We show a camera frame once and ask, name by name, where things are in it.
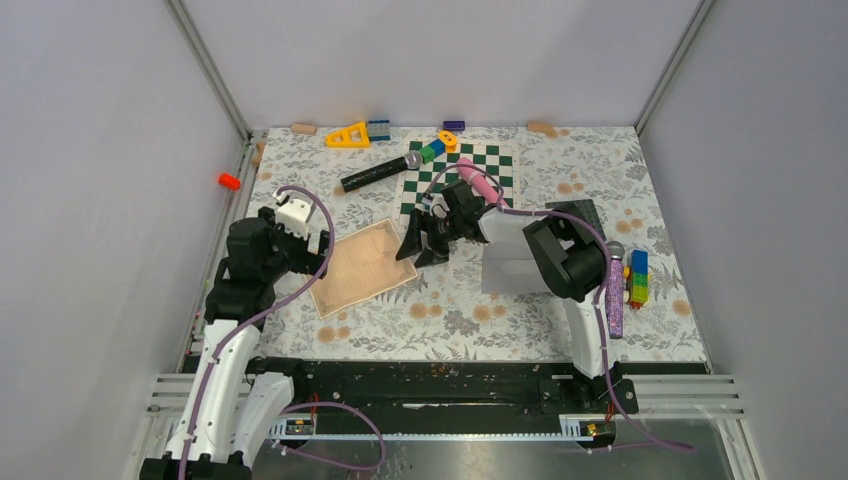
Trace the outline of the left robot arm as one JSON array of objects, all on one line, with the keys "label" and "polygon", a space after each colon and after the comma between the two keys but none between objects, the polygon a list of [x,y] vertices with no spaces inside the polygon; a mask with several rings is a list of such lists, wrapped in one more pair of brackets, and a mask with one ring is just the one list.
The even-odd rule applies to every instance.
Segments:
[{"label": "left robot arm", "polygon": [[205,300],[203,350],[180,421],[159,458],[143,461],[141,479],[249,479],[256,456],[284,408],[309,401],[310,385],[293,373],[256,377],[238,402],[252,353],[286,274],[324,276],[333,236],[323,230],[310,251],[313,203],[287,199],[230,225]]}]

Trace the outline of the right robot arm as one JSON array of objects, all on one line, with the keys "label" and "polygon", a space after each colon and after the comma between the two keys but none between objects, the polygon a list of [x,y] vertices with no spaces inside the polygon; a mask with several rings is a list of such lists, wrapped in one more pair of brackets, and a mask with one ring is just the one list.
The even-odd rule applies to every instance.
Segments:
[{"label": "right robot arm", "polygon": [[483,246],[481,289],[485,293],[550,293],[566,302],[571,358],[585,377],[573,386],[575,402],[597,412],[613,398],[603,376],[609,362],[606,327],[588,311],[608,276],[606,243],[573,204],[544,211],[519,211],[489,202],[458,180],[443,188],[442,199],[425,198],[412,210],[398,260],[423,268],[448,261],[451,244],[465,239]]}]

